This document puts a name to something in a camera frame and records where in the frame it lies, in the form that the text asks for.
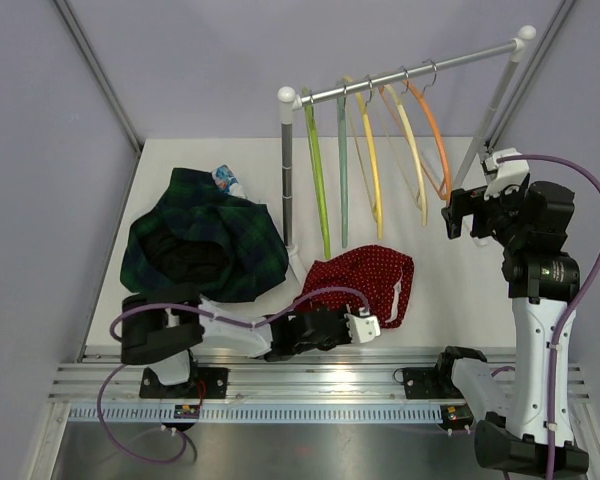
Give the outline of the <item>red polka dot garment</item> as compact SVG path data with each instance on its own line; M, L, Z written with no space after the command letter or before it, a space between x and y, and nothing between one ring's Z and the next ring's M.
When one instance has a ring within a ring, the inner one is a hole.
M411 256L381 245L365 245L314 262L294 306L299 311L365 307L377 317L381 329L397 329L406 316L414 277Z

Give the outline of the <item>dark green plaid garment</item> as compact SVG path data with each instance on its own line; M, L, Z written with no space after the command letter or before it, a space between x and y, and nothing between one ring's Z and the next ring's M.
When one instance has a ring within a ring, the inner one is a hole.
M288 267L266 205L222 192L208 172L175 168L129 228L120 282L132 293L193 284L216 302L252 302L283 283Z

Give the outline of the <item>cream hanger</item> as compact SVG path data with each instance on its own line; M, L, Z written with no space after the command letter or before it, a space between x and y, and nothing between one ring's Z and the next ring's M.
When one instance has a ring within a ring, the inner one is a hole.
M391 84L381 87L380 90L382 93L386 92L392 98L395 105L395 110L403 127L404 136L410 147L418 184L417 191L413 193L412 196L414 197L414 201L421 213L421 225L426 227L428 224L428 200L424 182L424 172L409 117L406 113L401 97L397 94L396 90Z

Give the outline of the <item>yellow hanger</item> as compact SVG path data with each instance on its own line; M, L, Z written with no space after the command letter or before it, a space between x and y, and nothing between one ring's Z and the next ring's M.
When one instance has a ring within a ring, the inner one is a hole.
M348 126L354 141L369 208L375 223L376 237L382 240L384 238L384 207L377 149L369 114L369 102L359 92L351 93L348 96L353 98L352 102L357 107L361 119L362 131L359 132L357 121L354 119L354 107L345 106Z

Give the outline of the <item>pale mint hanger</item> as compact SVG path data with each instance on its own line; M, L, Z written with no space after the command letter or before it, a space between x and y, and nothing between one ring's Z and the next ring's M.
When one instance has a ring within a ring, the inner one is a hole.
M341 246L348 246L348 147L347 147L347 122L346 122L346 97L336 100L338 122L338 161L339 161L339 186L340 186L340 231Z

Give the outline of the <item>blue floral skirt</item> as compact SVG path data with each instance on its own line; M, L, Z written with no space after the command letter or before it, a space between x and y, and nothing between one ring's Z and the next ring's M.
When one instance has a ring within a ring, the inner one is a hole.
M247 194L243 185L238 181L232 170L226 164L212 170L211 176L218 189L223 193L247 199Z

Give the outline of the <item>lime green hanger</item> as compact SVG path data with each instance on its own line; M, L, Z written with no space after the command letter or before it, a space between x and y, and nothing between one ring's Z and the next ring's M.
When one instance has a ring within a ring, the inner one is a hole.
M331 239L326 202L326 191L322 167L322 158L319 146L319 137L315 120L315 112L312 101L304 107L305 124L308 135L309 154L314 181L314 190L319 215L320 231L323 242L323 253L326 259L331 257Z

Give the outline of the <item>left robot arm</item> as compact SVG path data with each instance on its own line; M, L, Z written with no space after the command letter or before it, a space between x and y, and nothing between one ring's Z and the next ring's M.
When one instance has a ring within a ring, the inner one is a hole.
M193 353L199 345L280 362L353 342L345 308L293 308L252 327L212 305L191 283L128 296L121 308L110 332L121 330L121 362L144 368L142 399L224 399L228 370L201 367Z

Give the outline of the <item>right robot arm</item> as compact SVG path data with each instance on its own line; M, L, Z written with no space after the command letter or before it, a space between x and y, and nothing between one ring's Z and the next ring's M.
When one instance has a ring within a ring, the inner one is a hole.
M479 465L503 473L543 479L584 475L589 455L574 439L568 412L568 344L575 318L569 304L580 290L580 269L562 247L575 210L566 187L539 181L510 186L489 197L483 187L452 192L442 216L447 235L461 234L464 217L471 235L491 237L503 248L516 329L513 394L506 397L484 356L447 348L448 363L434 371L436 389L460 392L476 421Z

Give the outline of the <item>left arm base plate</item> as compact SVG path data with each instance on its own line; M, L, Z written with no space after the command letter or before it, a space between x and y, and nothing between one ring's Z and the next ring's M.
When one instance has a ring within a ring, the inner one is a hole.
M145 368L140 383L142 399L223 400L226 398L229 370L220 367L195 367L190 378L180 384L163 385L150 368Z

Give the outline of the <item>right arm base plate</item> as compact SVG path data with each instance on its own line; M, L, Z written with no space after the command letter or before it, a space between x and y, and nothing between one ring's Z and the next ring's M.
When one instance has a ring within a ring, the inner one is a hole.
M461 399L461 392L450 377L436 367L404 367L396 369L392 378L404 389L409 400Z

